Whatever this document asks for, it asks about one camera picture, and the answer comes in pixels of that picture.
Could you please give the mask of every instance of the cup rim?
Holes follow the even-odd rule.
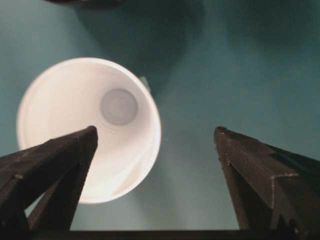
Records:
[[[157,159],[159,150],[160,150],[160,145],[161,145],[161,136],[162,136],[162,128],[161,128],[161,119],[160,119],[160,114],[157,108],[157,105],[151,96],[150,92],[147,90],[145,85],[139,80],[137,76],[135,76],[131,71],[126,69],[125,67],[110,61],[106,60],[103,58],[95,58],[95,57],[79,57],[79,58],[72,58],[68,59],[62,62],[59,62],[49,68],[47,68],[45,71],[43,71],[40,75],[38,75],[32,83],[29,85],[27,90],[25,91],[16,115],[16,137],[17,137],[17,143],[18,147],[20,150],[32,147],[28,146],[27,140],[26,140],[26,134],[25,134],[25,127],[24,127],[24,121],[25,116],[28,111],[28,105],[31,103],[33,100],[34,94],[37,92],[37,90],[41,87],[41,84],[46,81],[47,76],[49,76],[51,73],[59,71],[60,68],[65,67],[66,65],[70,64],[77,64],[77,63],[96,63],[100,65],[105,65],[107,67],[114,68],[124,75],[126,75],[128,78],[130,78],[134,84],[140,89],[140,91],[143,93],[145,98],[147,99],[151,113],[153,115],[153,119],[155,120],[155,140],[153,144],[153,150],[152,154],[150,155],[150,161],[148,165],[145,168],[145,171],[140,175],[140,177],[137,178],[136,181],[134,181],[129,187],[125,188],[123,191],[118,192],[115,195],[110,196],[101,196],[101,197],[94,197],[90,198],[80,198],[80,203],[82,204],[98,204],[98,203],[104,203],[104,202],[109,202],[114,199],[117,199],[119,197],[122,197],[123,195],[129,193],[132,191],[135,187],[137,187],[148,175],[148,173],[151,171],[153,165],[155,164],[155,161]]]

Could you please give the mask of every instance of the teal tabletop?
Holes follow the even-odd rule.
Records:
[[[80,204],[73,230],[237,229],[217,126],[320,159],[320,2],[128,0],[113,9],[0,2],[0,154],[18,150],[20,100],[42,71],[96,57],[148,79],[162,143],[147,178]]]

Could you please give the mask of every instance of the dark object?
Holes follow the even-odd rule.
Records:
[[[80,5],[81,8],[91,10],[113,9],[126,0],[45,0],[55,4]]]
[[[97,147],[92,126],[0,158],[1,228],[42,230],[11,232],[28,240],[319,239],[319,162],[224,127],[214,139],[241,230],[68,231]]]
[[[320,239],[320,162],[217,127],[214,141],[241,229]]]
[[[69,230],[97,143],[90,126],[0,158],[0,229]]]

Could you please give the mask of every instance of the green object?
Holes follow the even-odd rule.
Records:
[[[151,92],[147,79],[144,76],[139,77],[139,79],[143,83],[143,85],[146,87],[146,89],[148,89],[148,91]]]
[[[0,154],[18,150],[16,113],[37,75],[66,59],[108,59],[148,79],[160,153],[132,192],[79,205],[72,229],[235,229],[215,127],[320,159],[319,4],[128,0],[94,11],[1,0]]]

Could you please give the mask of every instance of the white plastic cup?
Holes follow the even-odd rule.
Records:
[[[21,150],[87,126],[96,126],[98,147],[80,203],[114,200],[150,172],[161,143],[161,121],[147,88],[129,70],[99,58],[58,63],[38,76],[17,113]]]

